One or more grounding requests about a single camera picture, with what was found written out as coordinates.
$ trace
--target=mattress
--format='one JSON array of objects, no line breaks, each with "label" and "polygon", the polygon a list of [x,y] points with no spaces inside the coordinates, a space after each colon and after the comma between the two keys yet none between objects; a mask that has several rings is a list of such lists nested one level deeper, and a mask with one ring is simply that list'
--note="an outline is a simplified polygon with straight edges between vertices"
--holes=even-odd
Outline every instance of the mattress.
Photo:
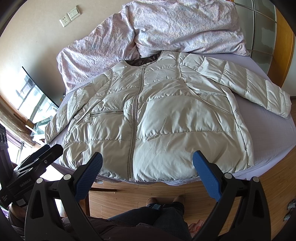
[{"label": "mattress", "polygon": [[[208,54],[205,56],[234,62],[270,80],[250,57],[230,53]],[[73,91],[66,95],[60,107],[67,103],[72,94]],[[296,145],[296,128],[291,115],[287,119],[284,119],[237,94],[235,94],[235,98],[252,137],[255,165],[246,170],[234,173],[234,176],[236,178],[250,180],[253,176],[259,177],[268,171],[293,149]],[[50,146],[61,144],[66,133],[67,127],[50,143]],[[169,185],[181,185],[196,180],[198,178],[169,181],[166,183]]]}]

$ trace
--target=frosted glass panel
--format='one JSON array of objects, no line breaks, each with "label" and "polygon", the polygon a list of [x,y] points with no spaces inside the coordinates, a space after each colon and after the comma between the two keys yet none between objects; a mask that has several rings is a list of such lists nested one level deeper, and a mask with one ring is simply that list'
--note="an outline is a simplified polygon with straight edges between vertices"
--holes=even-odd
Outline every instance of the frosted glass panel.
[{"label": "frosted glass panel", "polygon": [[271,19],[276,19],[276,13],[274,9],[274,5],[270,0],[254,0],[255,10],[270,17]]},{"label": "frosted glass panel", "polygon": [[276,39],[276,23],[256,12],[255,30],[253,49],[272,54]]},{"label": "frosted glass panel", "polygon": [[253,51],[252,55],[251,55],[251,58],[267,74],[268,69],[269,69],[269,65],[271,63],[272,56],[268,55],[268,54]]},{"label": "frosted glass panel", "polygon": [[254,11],[236,5],[237,13],[239,15],[239,22],[246,39],[247,49],[252,49],[253,33],[254,33]]},{"label": "frosted glass panel", "polygon": [[234,2],[253,9],[252,0],[234,0]]}]

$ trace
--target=wooden floor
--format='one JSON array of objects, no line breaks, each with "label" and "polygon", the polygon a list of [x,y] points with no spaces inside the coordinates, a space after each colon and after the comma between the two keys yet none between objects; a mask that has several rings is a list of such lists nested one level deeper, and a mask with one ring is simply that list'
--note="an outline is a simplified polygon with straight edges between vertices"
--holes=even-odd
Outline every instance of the wooden floor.
[{"label": "wooden floor", "polygon": [[[296,122],[296,100],[292,101],[291,114]],[[296,148],[260,177],[268,201],[271,232],[274,237],[284,225],[283,218],[287,213],[287,204],[296,196]],[[171,202],[177,195],[185,197],[184,219],[190,225],[199,219],[207,219],[215,200],[210,198],[202,184],[195,182],[174,187],[164,183],[136,185],[128,183],[94,183],[93,187],[115,188],[116,193],[89,192],[91,216],[110,218],[114,215],[146,205],[150,197],[160,202]],[[226,232],[234,219],[239,198],[234,201],[232,210],[221,233]]]}]

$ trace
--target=pink cloth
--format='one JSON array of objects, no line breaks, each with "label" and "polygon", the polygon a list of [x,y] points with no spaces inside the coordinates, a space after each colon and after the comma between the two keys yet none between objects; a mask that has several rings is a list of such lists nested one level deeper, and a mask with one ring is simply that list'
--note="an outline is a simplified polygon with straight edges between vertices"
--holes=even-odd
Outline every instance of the pink cloth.
[{"label": "pink cloth", "polygon": [[234,3],[220,0],[139,0],[123,6],[89,36],[58,55],[67,92],[124,59],[161,50],[249,55]]}]

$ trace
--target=person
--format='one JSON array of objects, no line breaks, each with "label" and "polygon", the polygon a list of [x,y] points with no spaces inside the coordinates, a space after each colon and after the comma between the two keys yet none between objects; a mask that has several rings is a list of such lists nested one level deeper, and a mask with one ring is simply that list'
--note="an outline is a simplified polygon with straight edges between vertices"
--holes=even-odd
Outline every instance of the person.
[{"label": "person", "polygon": [[[132,209],[109,219],[88,217],[92,226],[103,240],[123,241],[189,241],[192,240],[188,225],[184,221],[183,196],[177,196],[170,204],[159,204],[156,198],[149,198],[146,207]],[[11,205],[11,225],[24,239],[24,209]],[[69,219],[62,219],[65,230],[79,240]]]}]

